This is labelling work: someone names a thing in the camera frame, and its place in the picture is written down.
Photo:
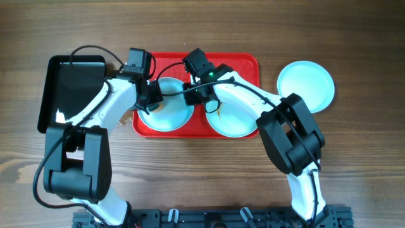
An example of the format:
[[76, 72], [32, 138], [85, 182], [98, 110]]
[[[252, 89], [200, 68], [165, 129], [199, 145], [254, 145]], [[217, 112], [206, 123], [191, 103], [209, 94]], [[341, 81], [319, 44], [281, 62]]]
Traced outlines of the orange green sponge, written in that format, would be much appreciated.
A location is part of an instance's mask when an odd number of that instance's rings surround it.
[[147, 111], [148, 112], [158, 112], [159, 110], [164, 108], [164, 103], [163, 102], [159, 102], [159, 103], [154, 103], [154, 104], [150, 104], [147, 107]]

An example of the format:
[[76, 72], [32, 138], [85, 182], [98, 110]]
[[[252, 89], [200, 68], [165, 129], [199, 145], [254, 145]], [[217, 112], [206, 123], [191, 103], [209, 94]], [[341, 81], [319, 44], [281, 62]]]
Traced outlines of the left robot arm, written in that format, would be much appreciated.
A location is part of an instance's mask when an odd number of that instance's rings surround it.
[[79, 110], [65, 119], [64, 111], [57, 108], [55, 121], [47, 127], [45, 155], [33, 181], [35, 200], [54, 208], [39, 197], [42, 177], [47, 193], [67, 200], [58, 208], [82, 207], [98, 227], [138, 227], [130, 203], [111, 187], [109, 135], [127, 110], [146, 111], [162, 101], [160, 93], [158, 82], [135, 73], [102, 79], [91, 89], [75, 89], [67, 99]]

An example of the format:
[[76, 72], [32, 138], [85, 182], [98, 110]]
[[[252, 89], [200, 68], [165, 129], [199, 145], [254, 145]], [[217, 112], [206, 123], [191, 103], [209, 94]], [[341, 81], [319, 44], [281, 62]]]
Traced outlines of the white plate top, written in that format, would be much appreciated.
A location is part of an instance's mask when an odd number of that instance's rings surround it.
[[299, 95], [311, 113], [325, 110], [335, 96], [332, 76], [312, 61], [295, 61], [285, 66], [279, 73], [277, 90], [285, 98], [292, 93]]

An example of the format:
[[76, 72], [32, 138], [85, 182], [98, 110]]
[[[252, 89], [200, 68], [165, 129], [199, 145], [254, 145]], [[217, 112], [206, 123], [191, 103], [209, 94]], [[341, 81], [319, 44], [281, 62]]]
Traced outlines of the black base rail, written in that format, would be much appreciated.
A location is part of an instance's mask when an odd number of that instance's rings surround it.
[[[291, 207], [252, 210], [133, 210], [137, 227], [308, 227]], [[317, 227], [354, 228], [350, 207], [326, 206], [316, 216]]]

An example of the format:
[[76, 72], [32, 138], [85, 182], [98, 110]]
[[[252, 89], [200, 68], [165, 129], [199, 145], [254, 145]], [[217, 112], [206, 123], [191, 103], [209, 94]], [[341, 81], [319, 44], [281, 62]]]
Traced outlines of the white plate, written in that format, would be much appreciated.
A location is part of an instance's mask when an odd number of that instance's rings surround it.
[[279, 73], [277, 90], [285, 98], [292, 93], [299, 95], [311, 113], [325, 110], [335, 96], [332, 76], [312, 61], [295, 61], [285, 66]]
[[213, 130], [225, 137], [245, 137], [257, 130], [255, 119], [240, 108], [217, 101], [206, 104], [206, 118]]
[[[159, 79], [159, 86], [163, 94], [172, 94], [183, 91], [183, 82], [179, 79], [164, 77]], [[149, 128], [169, 132], [185, 125], [194, 112], [194, 106], [187, 106], [182, 94], [164, 97], [159, 103], [157, 111], [138, 111], [141, 121]]]

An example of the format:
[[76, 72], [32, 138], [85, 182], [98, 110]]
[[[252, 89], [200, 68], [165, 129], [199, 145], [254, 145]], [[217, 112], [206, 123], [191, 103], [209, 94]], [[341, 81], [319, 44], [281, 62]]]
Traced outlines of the black water basin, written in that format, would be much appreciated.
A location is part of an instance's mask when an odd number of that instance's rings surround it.
[[100, 55], [56, 55], [48, 63], [37, 130], [78, 115], [100, 92], [106, 73]]

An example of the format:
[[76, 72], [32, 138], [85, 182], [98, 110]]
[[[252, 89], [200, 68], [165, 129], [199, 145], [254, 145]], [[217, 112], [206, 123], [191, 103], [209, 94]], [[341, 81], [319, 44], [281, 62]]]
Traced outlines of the red plastic tray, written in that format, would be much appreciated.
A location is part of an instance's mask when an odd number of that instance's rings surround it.
[[[187, 54], [182, 52], [153, 52], [156, 57], [156, 71], [160, 72], [164, 67], [172, 63], [181, 61]], [[207, 59], [214, 65], [222, 63], [232, 67], [238, 74], [255, 86], [259, 86], [259, 63], [255, 57], [247, 53], [205, 53]], [[149, 128], [140, 119], [138, 113], [133, 112], [132, 127], [136, 133], [142, 137], [154, 138], [184, 138], [184, 139], [224, 139], [225, 136], [217, 133], [209, 125], [204, 107], [198, 105], [190, 120], [177, 130], [169, 132], [159, 132]]]

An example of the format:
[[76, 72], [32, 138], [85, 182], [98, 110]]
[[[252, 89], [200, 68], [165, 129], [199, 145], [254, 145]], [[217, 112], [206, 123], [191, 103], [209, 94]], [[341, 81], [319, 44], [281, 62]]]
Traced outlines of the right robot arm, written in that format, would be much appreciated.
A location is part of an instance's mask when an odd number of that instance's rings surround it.
[[194, 85], [191, 94], [231, 103], [255, 118], [269, 159], [287, 176], [292, 209], [308, 227], [318, 225], [326, 206], [319, 184], [325, 138], [304, 100], [266, 92], [225, 64], [187, 63], [185, 70]]

